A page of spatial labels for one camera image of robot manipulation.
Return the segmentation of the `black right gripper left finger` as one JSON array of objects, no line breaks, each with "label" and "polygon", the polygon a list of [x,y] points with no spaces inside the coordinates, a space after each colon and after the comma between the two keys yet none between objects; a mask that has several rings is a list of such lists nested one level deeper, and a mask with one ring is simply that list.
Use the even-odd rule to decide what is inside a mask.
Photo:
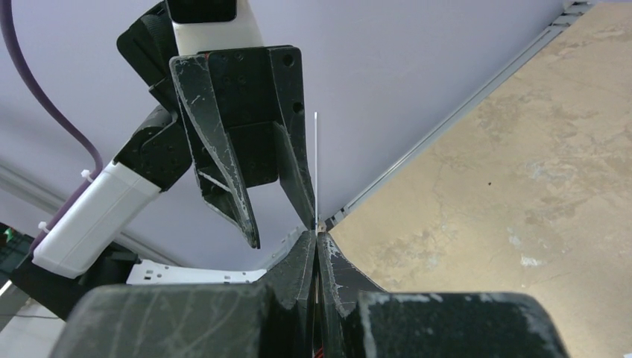
[{"label": "black right gripper left finger", "polygon": [[112,285],[88,292],[53,357],[305,357],[315,238],[254,283]]}]

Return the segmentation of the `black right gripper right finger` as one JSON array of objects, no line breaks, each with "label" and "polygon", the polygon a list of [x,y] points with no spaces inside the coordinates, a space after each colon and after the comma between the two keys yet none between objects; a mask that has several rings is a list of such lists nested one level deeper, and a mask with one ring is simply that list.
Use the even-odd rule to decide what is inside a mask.
[{"label": "black right gripper right finger", "polygon": [[516,292],[386,292],[317,235],[325,357],[567,357],[552,318]]}]

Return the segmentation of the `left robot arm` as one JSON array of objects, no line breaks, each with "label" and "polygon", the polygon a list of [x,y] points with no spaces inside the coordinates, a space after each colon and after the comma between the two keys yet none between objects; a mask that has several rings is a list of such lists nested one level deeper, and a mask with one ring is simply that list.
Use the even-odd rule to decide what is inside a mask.
[{"label": "left robot arm", "polygon": [[248,1],[161,1],[118,37],[119,54],[157,107],[108,164],[34,79],[10,1],[1,3],[1,32],[28,89],[95,162],[78,192],[39,225],[24,273],[69,286],[74,300],[109,283],[233,283],[233,274],[113,249],[121,230],[190,169],[206,205],[252,248],[261,244],[251,187],[279,182],[302,223],[317,225],[302,54],[292,45],[264,45]]}]

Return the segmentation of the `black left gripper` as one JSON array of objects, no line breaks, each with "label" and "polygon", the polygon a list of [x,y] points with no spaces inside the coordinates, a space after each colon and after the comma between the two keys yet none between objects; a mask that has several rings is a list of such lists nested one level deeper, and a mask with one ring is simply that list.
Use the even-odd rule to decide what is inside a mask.
[{"label": "black left gripper", "polygon": [[130,25],[116,47],[165,119],[141,127],[119,161],[163,189],[193,167],[207,206],[251,248],[261,248],[251,187],[279,183],[301,222],[315,226],[299,48],[264,44],[180,56],[165,1]]}]

